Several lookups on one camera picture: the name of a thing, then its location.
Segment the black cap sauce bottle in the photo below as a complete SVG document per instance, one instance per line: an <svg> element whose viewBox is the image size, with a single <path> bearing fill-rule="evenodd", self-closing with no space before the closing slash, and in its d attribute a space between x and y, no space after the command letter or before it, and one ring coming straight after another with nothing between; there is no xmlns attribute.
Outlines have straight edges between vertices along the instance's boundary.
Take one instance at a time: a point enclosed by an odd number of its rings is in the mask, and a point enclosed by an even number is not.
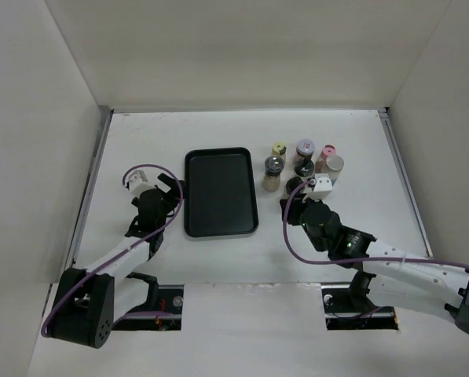
<svg viewBox="0 0 469 377"><path fill-rule="evenodd" d="M293 178L289 179L285 186L282 195L282 199L288 199L291 193L300 186L304 180L302 180L299 176L294 176ZM300 190L294 195L294 198L304 197L305 194L308 192L308 186L303 186Z"/></svg>
<svg viewBox="0 0 469 377"><path fill-rule="evenodd" d="M310 159L301 159L294 166L294 173L299 178L307 179L314 175L314 163Z"/></svg>

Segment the white lid blue band bottle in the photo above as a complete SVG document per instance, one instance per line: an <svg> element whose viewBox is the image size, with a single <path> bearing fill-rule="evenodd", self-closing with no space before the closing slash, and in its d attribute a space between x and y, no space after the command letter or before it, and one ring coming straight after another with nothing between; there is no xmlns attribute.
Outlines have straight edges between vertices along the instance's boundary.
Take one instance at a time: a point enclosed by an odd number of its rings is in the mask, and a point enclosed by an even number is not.
<svg viewBox="0 0 469 377"><path fill-rule="evenodd" d="M342 157L333 155L329 156L326 160L317 162L317 173L327 174L334 185L344 168L344 160Z"/></svg>

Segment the pink lid spice bottle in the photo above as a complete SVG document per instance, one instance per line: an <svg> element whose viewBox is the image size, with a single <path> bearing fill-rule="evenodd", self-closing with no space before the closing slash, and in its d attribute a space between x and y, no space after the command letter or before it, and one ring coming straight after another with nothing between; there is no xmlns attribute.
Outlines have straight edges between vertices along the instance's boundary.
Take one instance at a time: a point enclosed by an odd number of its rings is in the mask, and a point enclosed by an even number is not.
<svg viewBox="0 0 469 377"><path fill-rule="evenodd" d="M326 161L329 157L336 154L336 148L334 145L325 145L321 151L318 159L320 161Z"/></svg>

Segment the clear dome lid spice bottle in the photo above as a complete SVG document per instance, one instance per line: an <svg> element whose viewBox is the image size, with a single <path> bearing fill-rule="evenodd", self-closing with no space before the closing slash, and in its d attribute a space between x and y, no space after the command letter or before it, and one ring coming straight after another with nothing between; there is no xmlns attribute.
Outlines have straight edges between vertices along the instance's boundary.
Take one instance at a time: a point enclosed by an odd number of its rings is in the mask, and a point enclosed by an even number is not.
<svg viewBox="0 0 469 377"><path fill-rule="evenodd" d="M280 175L284 169L284 161L279 156L267 157L264 162L262 187L267 192L275 192L280 187Z"/></svg>

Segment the grey lid red label jar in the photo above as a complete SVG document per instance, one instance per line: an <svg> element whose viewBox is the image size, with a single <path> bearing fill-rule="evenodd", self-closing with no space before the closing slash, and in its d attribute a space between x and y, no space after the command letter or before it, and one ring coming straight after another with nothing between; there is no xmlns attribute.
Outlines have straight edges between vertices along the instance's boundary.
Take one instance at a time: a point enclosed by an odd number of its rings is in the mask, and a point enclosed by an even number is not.
<svg viewBox="0 0 469 377"><path fill-rule="evenodd" d="M295 148L294 163L303 159L312 159L314 151L315 144L309 138L299 140Z"/></svg>

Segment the yellow lid spice bottle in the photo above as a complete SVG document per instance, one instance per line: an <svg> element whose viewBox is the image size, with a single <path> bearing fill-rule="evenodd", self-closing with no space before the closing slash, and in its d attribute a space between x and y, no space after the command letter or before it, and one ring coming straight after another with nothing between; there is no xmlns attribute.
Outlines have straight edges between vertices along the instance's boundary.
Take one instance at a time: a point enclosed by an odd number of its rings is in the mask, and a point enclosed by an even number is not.
<svg viewBox="0 0 469 377"><path fill-rule="evenodd" d="M286 144L284 142L278 141L273 144L271 154L273 156L279 156L283 161L285 161L286 151L287 151Z"/></svg>

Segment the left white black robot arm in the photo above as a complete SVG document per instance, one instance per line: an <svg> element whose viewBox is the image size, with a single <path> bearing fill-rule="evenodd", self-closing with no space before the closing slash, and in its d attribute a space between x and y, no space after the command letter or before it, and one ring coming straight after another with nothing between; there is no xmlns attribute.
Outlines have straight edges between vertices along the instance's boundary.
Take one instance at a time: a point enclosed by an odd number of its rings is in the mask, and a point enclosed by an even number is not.
<svg viewBox="0 0 469 377"><path fill-rule="evenodd" d="M184 288L137 271L156 256L185 198L183 180L172 173L158 179L167 190L150 185L142 170L125 176L136 216L115 249L62 273L42 337L99 349L113 331L181 330Z"/></svg>

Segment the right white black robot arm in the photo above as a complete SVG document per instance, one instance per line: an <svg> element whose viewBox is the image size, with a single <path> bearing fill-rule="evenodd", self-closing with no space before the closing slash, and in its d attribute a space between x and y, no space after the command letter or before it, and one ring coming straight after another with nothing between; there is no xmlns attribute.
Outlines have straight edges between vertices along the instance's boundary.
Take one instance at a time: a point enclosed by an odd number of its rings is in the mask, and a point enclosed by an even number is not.
<svg viewBox="0 0 469 377"><path fill-rule="evenodd" d="M399 306L442 318L469 335L469 265L417 258L372 234L345 226L322 201L280 201L284 227L299 226L313 248L326 253L314 265L355 270L347 291L349 305L361 313L377 306Z"/></svg>

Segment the black rectangular plastic tray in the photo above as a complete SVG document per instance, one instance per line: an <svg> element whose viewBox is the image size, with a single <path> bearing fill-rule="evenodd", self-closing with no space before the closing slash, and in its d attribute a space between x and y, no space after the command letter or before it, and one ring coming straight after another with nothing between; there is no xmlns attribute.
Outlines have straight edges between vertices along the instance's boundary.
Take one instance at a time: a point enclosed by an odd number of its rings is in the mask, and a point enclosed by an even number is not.
<svg viewBox="0 0 469 377"><path fill-rule="evenodd" d="M185 156L184 229L192 238L252 234L258 207L251 153L197 149Z"/></svg>

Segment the left metal table rail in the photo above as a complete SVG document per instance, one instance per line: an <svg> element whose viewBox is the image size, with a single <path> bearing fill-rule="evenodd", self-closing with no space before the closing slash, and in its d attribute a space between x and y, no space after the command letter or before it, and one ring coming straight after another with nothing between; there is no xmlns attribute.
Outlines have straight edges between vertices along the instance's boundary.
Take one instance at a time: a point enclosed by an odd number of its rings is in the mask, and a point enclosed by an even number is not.
<svg viewBox="0 0 469 377"><path fill-rule="evenodd" d="M94 188L96 185L98 171L100 169L101 160L104 152L104 147L108 138L108 131L112 121L114 109L107 105L101 105L99 107L101 113L101 120L98 127L97 139L93 148L93 155L90 160L90 166L86 178L86 183L82 193L82 199L80 208L77 213L75 220L75 227L72 233L70 244L67 250L66 258L60 271L63 272L66 269L72 267L79 254L79 248L82 241L82 235L86 226L86 220L90 209L90 204L93 197Z"/></svg>

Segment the metal table rail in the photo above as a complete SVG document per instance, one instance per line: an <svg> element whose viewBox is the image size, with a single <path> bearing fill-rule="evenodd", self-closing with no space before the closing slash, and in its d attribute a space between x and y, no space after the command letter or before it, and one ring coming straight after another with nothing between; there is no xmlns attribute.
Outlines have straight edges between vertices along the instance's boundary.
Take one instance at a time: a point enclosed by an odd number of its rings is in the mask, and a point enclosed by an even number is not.
<svg viewBox="0 0 469 377"><path fill-rule="evenodd" d="M423 219L421 217L416 198L412 190L409 176L405 169L400 149L398 147L398 143L394 134L394 128L392 127L390 121L389 108L381 108L377 112L379 115L380 122L382 123L382 127L386 135L387 143L390 147L391 154L394 158L394 163L398 172L398 176L401 180L402 188L404 190L406 199L408 200L409 206L411 207L411 215L413 217L414 222L416 223L417 229L420 234L420 239L423 241L424 250L426 251L427 256L433 257L434 253L430 241L428 239L425 226L423 224Z"/></svg>
<svg viewBox="0 0 469 377"><path fill-rule="evenodd" d="M90 160L90 166L86 178L86 183L82 193L82 199L80 208L77 213L75 220L75 227L72 233L70 244L67 250L66 258L60 271L63 272L66 269L72 267L79 254L79 248L82 241L82 235L86 226L86 220L90 209L90 204L93 197L94 188L96 185L98 171L100 169L101 160L104 152L104 147L108 138L108 131L112 121L114 109L107 105L101 105L99 107L101 113L101 120L98 127L97 139L93 148L93 155Z"/></svg>

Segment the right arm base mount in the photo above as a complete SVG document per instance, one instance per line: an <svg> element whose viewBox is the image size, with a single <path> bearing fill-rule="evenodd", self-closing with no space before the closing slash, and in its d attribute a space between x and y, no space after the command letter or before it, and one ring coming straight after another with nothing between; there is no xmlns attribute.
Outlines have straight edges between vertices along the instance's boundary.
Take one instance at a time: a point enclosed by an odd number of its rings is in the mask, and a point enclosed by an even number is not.
<svg viewBox="0 0 469 377"><path fill-rule="evenodd" d="M355 298L349 284L322 284L325 326L329 331L398 330L393 307L374 306L369 300Z"/></svg>

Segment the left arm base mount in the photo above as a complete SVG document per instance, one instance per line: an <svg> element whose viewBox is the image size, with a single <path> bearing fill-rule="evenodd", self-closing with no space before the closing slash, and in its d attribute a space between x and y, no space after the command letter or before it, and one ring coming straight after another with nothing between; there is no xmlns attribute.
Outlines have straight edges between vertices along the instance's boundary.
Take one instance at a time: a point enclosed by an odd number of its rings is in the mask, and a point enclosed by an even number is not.
<svg viewBox="0 0 469 377"><path fill-rule="evenodd" d="M160 285L152 298L114 325L116 331L180 331L184 285Z"/></svg>

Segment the right metal table rail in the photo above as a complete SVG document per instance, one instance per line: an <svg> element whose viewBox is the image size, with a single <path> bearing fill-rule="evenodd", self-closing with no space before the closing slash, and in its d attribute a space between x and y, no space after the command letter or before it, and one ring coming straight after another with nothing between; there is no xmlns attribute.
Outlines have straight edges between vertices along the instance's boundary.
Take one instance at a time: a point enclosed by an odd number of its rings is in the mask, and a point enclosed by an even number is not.
<svg viewBox="0 0 469 377"><path fill-rule="evenodd" d="M416 223L417 229L420 234L420 239L423 241L424 250L426 251L427 256L433 257L434 253L430 241L428 239L425 226L423 224L423 219L421 217L416 198L412 190L409 176L405 169L400 149L398 147L398 143L394 134L394 128L392 127L390 121L389 108L381 108L377 112L379 115L380 122L382 123L382 127L386 135L387 143L390 147L391 154L394 158L394 163L398 172L398 176L401 180L402 188L404 190L406 199L408 200L409 206L411 207L411 215L413 217L414 222Z"/></svg>

